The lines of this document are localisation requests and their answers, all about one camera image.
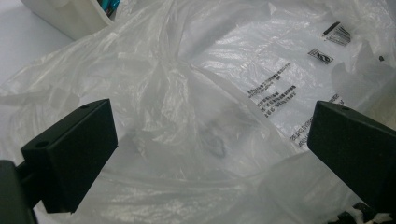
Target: black object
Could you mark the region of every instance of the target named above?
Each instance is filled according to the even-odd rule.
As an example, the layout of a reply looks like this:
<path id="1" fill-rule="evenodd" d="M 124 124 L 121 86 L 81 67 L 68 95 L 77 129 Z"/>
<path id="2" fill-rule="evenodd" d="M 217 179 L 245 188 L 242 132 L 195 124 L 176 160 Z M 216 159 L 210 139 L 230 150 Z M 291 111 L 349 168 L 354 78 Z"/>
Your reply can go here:
<path id="1" fill-rule="evenodd" d="M 0 161 L 0 223 L 36 223 L 40 200 L 49 213 L 75 212 L 117 144 L 109 100 L 61 119 L 22 148 L 17 169 Z"/>
<path id="2" fill-rule="evenodd" d="M 309 148 L 380 213 L 396 211 L 396 132 L 362 114 L 317 102 Z"/>

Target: white plastic bag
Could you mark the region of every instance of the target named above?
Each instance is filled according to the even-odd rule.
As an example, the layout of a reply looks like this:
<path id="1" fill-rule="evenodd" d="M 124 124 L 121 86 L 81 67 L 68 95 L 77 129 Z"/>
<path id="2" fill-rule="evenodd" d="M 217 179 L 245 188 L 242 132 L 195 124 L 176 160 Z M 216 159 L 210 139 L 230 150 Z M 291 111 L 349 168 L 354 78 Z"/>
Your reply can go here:
<path id="1" fill-rule="evenodd" d="M 339 102 L 342 97 L 369 110 L 373 99 L 393 90 L 394 47 L 379 47 L 391 46 L 394 34 L 384 2 L 364 0 L 370 8 L 308 0 L 130 3 L 129 17 L 26 67 L 0 89 L 2 120 L 9 124 L 0 156 L 14 161 L 22 160 L 23 144 L 78 105 L 111 100 L 120 146 L 78 211 L 53 218 L 319 223 L 358 200 L 311 153 L 290 158 L 306 149 L 288 134 L 309 119 L 316 100 L 339 93 Z M 346 47 L 324 41 L 322 28 L 337 20 L 358 41 Z M 376 38 L 375 26 L 363 35 L 353 27 L 357 22 L 384 22 L 387 38 Z M 276 41 L 290 48 L 279 51 Z M 320 50 L 333 57 L 329 66 L 307 54 L 318 45 L 328 46 Z M 378 53 L 384 63 L 375 61 Z M 359 55 L 369 57 L 380 79 L 361 75 L 368 61 Z M 309 97 L 290 99 L 278 110 L 284 115 L 267 119 L 246 91 L 281 70 L 290 78 L 272 88 L 281 92 L 294 84 Z M 349 97 L 349 80 L 368 91 Z"/>

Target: translucent plastic bag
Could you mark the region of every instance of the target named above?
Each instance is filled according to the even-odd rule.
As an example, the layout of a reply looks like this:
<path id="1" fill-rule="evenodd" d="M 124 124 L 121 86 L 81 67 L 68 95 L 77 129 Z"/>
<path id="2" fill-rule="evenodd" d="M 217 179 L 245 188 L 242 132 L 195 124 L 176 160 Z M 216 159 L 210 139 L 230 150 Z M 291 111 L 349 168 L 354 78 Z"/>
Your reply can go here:
<path id="1" fill-rule="evenodd" d="M 62 223 L 328 220 L 358 198 L 311 153 L 292 157 L 306 149 L 283 134 L 291 132 L 288 126 L 295 128 L 309 119 L 316 100 L 337 92 L 347 104 L 360 100 L 358 108 L 372 108 L 373 101 L 366 99 L 379 99 L 392 90 L 394 61 L 388 55 L 394 55 L 394 48 L 380 52 L 384 63 L 375 62 L 379 51 L 373 46 L 391 46 L 389 39 L 372 38 L 376 28 L 367 35 L 372 39 L 348 29 L 359 41 L 343 49 L 348 55 L 339 53 L 340 58 L 334 56 L 325 66 L 295 43 L 301 38 L 302 46 L 323 44 L 323 39 L 315 38 L 317 33 L 305 36 L 321 31 L 319 27 L 327 29 L 335 15 L 344 16 L 346 28 L 356 20 L 386 21 L 385 36 L 391 35 L 394 23 L 385 3 L 364 2 L 372 3 L 371 9 L 358 3 L 343 7 L 347 1 L 129 1 L 131 8 L 113 26 L 48 55 L 2 85 L 0 109 L 8 126 L 2 130 L 0 156 L 21 161 L 21 146 L 35 135 L 78 105 L 110 98 L 120 146 L 78 211 L 71 217 L 52 218 Z M 382 13 L 363 20 L 367 13 L 356 15 L 349 8 Z M 294 54 L 285 50 L 277 54 L 271 41 L 263 42 L 271 50 L 258 48 L 262 36 L 271 39 L 279 34 L 289 34 L 279 41 L 297 46 L 290 49 Z M 334 44 L 328 50 L 340 48 Z M 366 50 L 378 74 L 385 73 L 380 79 L 360 75 L 366 70 L 356 59 L 369 55 Z M 246 64 L 258 55 L 272 67 L 256 71 L 256 66 Z M 210 67 L 206 62 L 227 65 Z M 310 97 L 291 99 L 281 125 L 282 119 L 267 119 L 243 88 L 281 71 L 288 62 L 282 73 L 298 72 L 316 85 L 305 85 L 308 79 L 301 76 L 295 85 L 309 87 Z M 240 68 L 248 68 L 246 75 L 232 76 Z M 348 98 L 344 94 L 350 86 L 337 82 L 342 78 L 358 80 L 369 91 Z M 290 84 L 285 83 L 273 87 L 282 90 Z"/>

